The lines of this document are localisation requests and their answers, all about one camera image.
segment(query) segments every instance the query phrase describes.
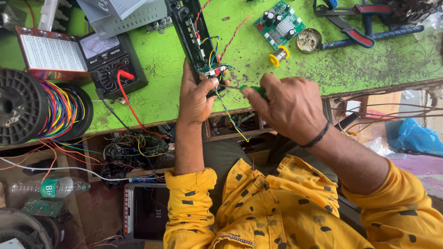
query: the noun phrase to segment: shirt sleeve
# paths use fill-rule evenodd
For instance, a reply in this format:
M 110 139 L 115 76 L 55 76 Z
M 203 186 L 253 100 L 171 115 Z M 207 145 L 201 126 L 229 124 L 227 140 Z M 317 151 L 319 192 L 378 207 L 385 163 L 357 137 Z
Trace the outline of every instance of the shirt sleeve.
M 166 232 L 163 237 L 165 249 L 206 248 L 215 234 L 212 230 L 214 216 L 208 190 L 214 189 L 217 180 L 215 171 L 206 168 L 203 172 L 173 176 L 173 170 L 165 173 L 169 189 Z
M 439 248 L 443 216 L 431 207 L 417 177 L 388 162 L 388 176 L 372 194 L 357 195 L 342 187 L 346 197 L 362 207 L 360 219 L 368 241 L 376 249 Z

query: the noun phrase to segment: green screwdriver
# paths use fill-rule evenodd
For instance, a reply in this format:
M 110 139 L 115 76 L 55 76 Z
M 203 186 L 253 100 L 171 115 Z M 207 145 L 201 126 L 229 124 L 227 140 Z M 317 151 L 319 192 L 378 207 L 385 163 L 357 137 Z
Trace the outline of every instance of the green screwdriver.
M 227 88 L 237 89 L 237 90 L 239 90 L 239 91 L 241 91 L 241 90 L 242 90 L 243 88 L 245 88 L 245 87 L 250 87 L 250 88 L 256 90 L 258 93 L 260 93 L 260 96 L 261 96 L 262 98 L 264 98 L 265 100 L 268 100 L 268 96 L 267 96 L 267 94 L 266 94 L 266 89 L 263 88 L 263 87 L 259 87 L 259 86 L 247 86 L 247 85 L 242 85 L 242 86 L 240 86 L 240 87 L 235 87 L 235 86 L 226 86 L 226 85 L 222 85 L 222 84 L 220 84 L 220 86 L 224 86 L 224 87 L 227 87 Z

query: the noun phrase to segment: green table surface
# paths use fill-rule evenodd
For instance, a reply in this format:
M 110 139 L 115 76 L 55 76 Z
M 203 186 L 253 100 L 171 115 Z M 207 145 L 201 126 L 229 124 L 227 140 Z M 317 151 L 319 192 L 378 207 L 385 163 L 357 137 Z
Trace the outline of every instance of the green table surface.
M 303 19 L 306 27 L 320 31 L 323 42 L 346 39 L 340 30 L 324 17 L 316 16 L 312 0 L 286 0 Z M 36 19 L 40 17 L 41 4 L 29 1 Z M 234 66 L 229 78 L 233 86 L 259 85 L 264 73 L 273 72 L 277 77 L 302 76 L 320 85 L 322 96 L 337 93 L 352 93 L 385 86 L 395 86 L 409 82 L 431 80 L 443 77 L 441 48 L 442 35 L 434 29 L 426 29 L 418 34 L 400 36 L 393 39 L 378 40 L 371 49 L 358 45 L 342 47 L 313 54 L 303 54 L 296 48 L 295 39 L 286 44 L 290 52 L 287 61 L 274 67 L 268 55 L 274 50 L 253 26 L 253 21 L 277 2 L 268 0 L 260 3 L 246 3 L 246 0 L 213 0 L 204 9 L 209 33 L 221 37 L 219 53 L 231 39 L 235 28 L 252 14 L 243 25 L 223 57 L 222 62 Z M 340 7 L 353 6 L 357 1 L 342 0 Z M 13 5 L 28 13 L 27 27 L 32 27 L 29 10 L 23 1 L 13 1 Z M 361 16 L 345 17 L 351 25 L 364 32 Z M 375 33 L 384 32 L 388 27 L 373 17 Z M 81 9 L 74 8 L 70 17 L 69 34 L 83 36 L 86 23 Z M 145 27 L 129 31 L 140 63 L 149 81 L 148 86 L 131 93 L 130 102 L 143 124 L 170 121 L 177 118 L 179 92 L 182 76 L 184 52 L 173 27 L 166 33 L 146 33 Z M 0 38 L 3 58 L 1 67 L 22 70 L 23 58 L 16 35 L 8 34 Z M 97 100 L 93 83 L 83 87 Z M 229 110 L 249 107 L 237 90 L 226 90 L 221 94 Z M 100 102 L 94 102 L 94 118 L 87 133 L 106 132 L 123 128 L 118 120 Z M 111 105 L 128 126 L 136 126 L 137 121 L 127 106 L 119 103 Z M 213 112 L 222 111 L 219 101 L 214 104 Z

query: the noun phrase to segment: solder wire spool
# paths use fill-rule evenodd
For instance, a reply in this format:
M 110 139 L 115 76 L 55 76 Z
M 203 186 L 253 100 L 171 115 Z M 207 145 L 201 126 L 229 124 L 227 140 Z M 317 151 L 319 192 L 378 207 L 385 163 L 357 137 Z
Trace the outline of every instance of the solder wire spool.
M 283 59 L 286 59 L 288 57 L 289 57 L 289 51 L 287 50 L 287 48 L 285 48 L 282 45 L 278 46 L 278 50 L 275 53 L 270 54 L 268 56 L 269 61 L 274 66 L 280 66 L 280 62 L 282 62 Z
M 48 84 L 60 94 L 49 92 L 47 84 L 28 73 L 0 69 L 0 145 L 36 138 L 66 141 L 80 137 L 89 128 L 93 106 L 88 94 L 70 84 Z M 64 108 L 62 102 L 71 108 Z

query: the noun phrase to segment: yellow shirt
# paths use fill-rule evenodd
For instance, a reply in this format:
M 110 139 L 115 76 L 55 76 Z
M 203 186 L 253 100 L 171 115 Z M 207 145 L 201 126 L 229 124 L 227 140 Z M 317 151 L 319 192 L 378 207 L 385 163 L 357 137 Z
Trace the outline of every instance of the yellow shirt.
M 391 161 L 374 193 L 356 195 L 343 187 L 363 208 L 368 239 L 338 217 L 336 183 L 295 156 L 286 155 L 277 171 L 264 177 L 240 159 L 227 177 L 215 218 L 207 192 L 217 180 L 212 169 L 167 172 L 170 221 L 164 248 L 443 248 L 443 216 L 431 207 L 420 180 Z

